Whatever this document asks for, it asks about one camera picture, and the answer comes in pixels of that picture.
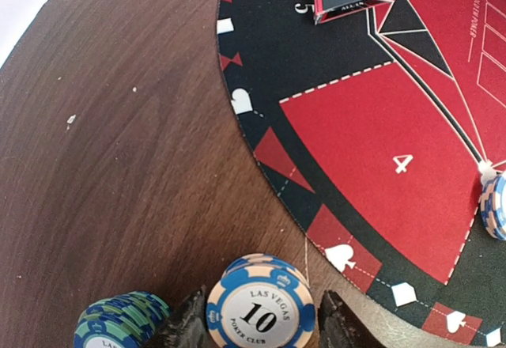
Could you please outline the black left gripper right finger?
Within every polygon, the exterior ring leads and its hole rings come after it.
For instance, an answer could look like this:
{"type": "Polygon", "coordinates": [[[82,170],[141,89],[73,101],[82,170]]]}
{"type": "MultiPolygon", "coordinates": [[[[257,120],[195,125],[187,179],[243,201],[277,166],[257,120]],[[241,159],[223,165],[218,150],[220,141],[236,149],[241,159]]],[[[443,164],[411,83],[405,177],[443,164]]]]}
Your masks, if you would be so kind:
{"type": "Polygon", "coordinates": [[[323,292],[318,307],[320,347],[464,347],[463,343],[431,337],[384,312],[373,311],[369,324],[333,290],[323,292]]]}

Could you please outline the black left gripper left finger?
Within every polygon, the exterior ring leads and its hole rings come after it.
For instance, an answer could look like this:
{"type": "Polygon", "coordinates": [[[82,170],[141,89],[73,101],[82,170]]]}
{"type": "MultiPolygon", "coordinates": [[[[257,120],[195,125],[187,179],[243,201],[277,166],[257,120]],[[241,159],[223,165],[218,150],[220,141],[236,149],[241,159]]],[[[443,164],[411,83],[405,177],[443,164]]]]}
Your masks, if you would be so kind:
{"type": "Polygon", "coordinates": [[[206,287],[195,290],[152,337],[152,347],[207,347],[206,287]]]}

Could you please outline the blue cream poker chip stack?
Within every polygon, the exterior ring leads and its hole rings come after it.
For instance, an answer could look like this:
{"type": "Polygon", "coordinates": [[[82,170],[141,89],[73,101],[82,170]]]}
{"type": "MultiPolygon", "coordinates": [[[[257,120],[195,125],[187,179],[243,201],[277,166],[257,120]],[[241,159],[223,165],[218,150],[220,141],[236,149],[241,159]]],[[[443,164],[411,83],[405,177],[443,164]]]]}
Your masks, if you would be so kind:
{"type": "Polygon", "coordinates": [[[304,347],[315,330],[308,280],[273,255],[230,264],[211,289],[206,322],[219,347],[304,347]]]}

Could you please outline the blue cream chips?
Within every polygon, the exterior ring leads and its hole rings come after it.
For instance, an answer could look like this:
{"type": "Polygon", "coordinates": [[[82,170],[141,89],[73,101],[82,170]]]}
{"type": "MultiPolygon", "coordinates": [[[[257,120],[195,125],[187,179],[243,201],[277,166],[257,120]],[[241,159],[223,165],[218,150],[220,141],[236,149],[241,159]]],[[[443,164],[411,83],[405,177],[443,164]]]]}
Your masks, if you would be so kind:
{"type": "Polygon", "coordinates": [[[483,187],[480,212],[482,224],[489,235],[505,241],[505,172],[483,187]]]}

